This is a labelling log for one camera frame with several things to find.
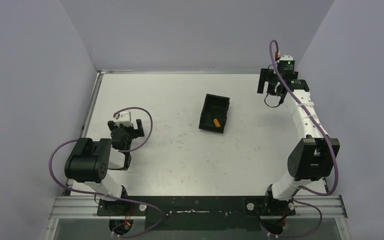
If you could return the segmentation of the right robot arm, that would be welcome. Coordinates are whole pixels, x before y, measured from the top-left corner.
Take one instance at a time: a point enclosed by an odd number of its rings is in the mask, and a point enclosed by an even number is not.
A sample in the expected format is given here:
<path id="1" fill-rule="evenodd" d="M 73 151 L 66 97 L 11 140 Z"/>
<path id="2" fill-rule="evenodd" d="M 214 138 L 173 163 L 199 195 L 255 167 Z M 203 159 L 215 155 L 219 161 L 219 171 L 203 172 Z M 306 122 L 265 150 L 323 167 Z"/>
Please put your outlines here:
<path id="1" fill-rule="evenodd" d="M 294 215 L 292 197 L 302 186 L 317 182 L 329 176 L 334 168 L 331 154 L 337 155 L 339 140 L 330 138 L 326 143 L 327 132 L 323 129 L 314 110 L 310 88 L 304 79 L 298 78 L 298 72 L 291 71 L 293 62 L 282 61 L 281 67 L 287 72 L 282 74 L 282 84 L 274 69 L 263 68 L 260 71 L 257 93 L 280 97 L 279 104 L 285 105 L 292 116 L 298 133 L 298 143 L 287 159 L 287 172 L 274 184 L 271 184 L 255 205 L 255 210 L 263 216 Z"/>

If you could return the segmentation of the orange handled screwdriver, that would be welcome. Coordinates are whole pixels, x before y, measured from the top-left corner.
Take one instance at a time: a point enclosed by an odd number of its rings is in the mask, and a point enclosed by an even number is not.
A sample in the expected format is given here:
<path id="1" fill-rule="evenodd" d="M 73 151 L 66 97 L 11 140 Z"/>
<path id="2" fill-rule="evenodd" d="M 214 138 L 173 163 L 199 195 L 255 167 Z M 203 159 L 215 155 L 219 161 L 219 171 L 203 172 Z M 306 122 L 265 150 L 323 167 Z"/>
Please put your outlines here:
<path id="1" fill-rule="evenodd" d="M 220 128 L 221 124 L 220 124 L 219 120 L 217 119 L 217 117 L 212 112 L 210 112 L 210 116 L 211 116 L 211 119 L 212 119 L 214 126 L 216 128 Z"/>

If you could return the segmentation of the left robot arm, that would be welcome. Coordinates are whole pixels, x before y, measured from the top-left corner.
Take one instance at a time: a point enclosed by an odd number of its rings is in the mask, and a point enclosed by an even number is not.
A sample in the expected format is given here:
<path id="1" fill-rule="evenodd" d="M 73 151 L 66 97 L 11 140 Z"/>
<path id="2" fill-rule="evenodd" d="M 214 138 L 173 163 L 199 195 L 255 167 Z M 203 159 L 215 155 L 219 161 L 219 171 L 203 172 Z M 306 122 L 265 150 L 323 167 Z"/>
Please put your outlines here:
<path id="1" fill-rule="evenodd" d="M 144 137 L 141 119 L 136 127 L 127 120 L 109 121 L 110 138 L 94 141 L 79 138 L 64 167 L 65 176 L 78 183 L 84 183 L 95 194 L 100 193 L 99 211 L 107 216 L 121 216 L 133 211 L 133 204 L 125 198 L 126 188 L 117 183 L 109 170 L 126 171 L 132 161 L 132 141 Z"/>

